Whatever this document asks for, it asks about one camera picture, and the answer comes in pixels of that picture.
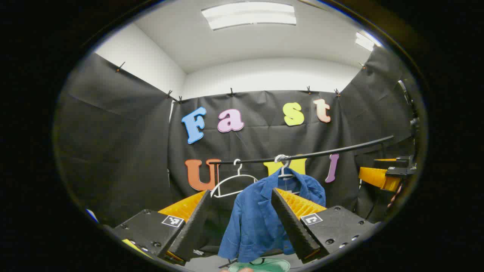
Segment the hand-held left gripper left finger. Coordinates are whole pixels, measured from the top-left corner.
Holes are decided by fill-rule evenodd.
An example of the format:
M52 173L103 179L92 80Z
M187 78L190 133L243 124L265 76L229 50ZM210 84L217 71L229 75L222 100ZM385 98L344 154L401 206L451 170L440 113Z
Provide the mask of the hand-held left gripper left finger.
M142 210L115 227L113 234L149 258L185 263L202 243L210 205L210 192L202 191L160 211Z

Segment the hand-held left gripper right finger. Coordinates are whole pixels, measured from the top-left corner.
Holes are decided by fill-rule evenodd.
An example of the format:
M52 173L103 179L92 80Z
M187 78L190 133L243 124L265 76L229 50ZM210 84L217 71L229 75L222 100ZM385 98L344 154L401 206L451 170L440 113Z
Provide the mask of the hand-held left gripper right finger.
M271 204L302 263L323 258L372 234L375 224L342 206L325 208L273 188Z

